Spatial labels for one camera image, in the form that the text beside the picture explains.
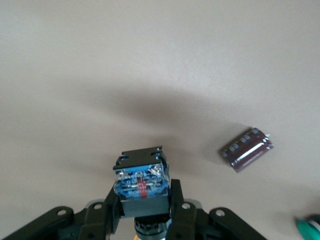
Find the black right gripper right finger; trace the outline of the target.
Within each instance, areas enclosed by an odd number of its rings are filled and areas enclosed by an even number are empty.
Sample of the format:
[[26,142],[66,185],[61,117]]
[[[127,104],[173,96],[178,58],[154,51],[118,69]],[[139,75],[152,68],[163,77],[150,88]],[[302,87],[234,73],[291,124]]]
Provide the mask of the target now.
[[171,180],[171,225],[166,240],[195,240],[197,209],[191,202],[185,201],[181,182]]

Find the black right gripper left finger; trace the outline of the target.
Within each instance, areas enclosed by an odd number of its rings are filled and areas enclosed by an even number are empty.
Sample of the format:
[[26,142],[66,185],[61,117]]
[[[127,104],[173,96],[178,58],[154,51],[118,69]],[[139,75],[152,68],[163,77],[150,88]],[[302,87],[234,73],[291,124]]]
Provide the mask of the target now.
[[124,217],[121,197],[112,188],[103,201],[94,202],[86,209],[79,240],[110,240]]

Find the yellow push button switch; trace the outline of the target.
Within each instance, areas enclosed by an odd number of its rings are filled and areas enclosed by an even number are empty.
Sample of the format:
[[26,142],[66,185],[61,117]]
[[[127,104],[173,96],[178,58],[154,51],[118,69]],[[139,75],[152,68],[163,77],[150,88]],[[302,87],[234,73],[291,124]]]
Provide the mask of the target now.
[[124,151],[113,172],[121,216],[134,219],[138,240],[165,240],[172,221],[169,164],[163,148]]

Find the maroon cylindrical capacitor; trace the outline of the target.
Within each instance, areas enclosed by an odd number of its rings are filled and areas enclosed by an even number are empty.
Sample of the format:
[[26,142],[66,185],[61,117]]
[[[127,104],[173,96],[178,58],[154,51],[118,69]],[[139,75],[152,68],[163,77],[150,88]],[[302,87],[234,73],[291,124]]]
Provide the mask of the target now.
[[251,127],[220,150],[220,155],[237,173],[274,147],[269,135]]

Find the green push button switch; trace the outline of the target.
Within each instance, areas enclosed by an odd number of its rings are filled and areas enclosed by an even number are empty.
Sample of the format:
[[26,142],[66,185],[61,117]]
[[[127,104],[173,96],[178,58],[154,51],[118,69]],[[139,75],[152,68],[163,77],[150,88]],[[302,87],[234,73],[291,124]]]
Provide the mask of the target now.
[[311,214],[295,220],[303,240],[320,240],[320,214]]

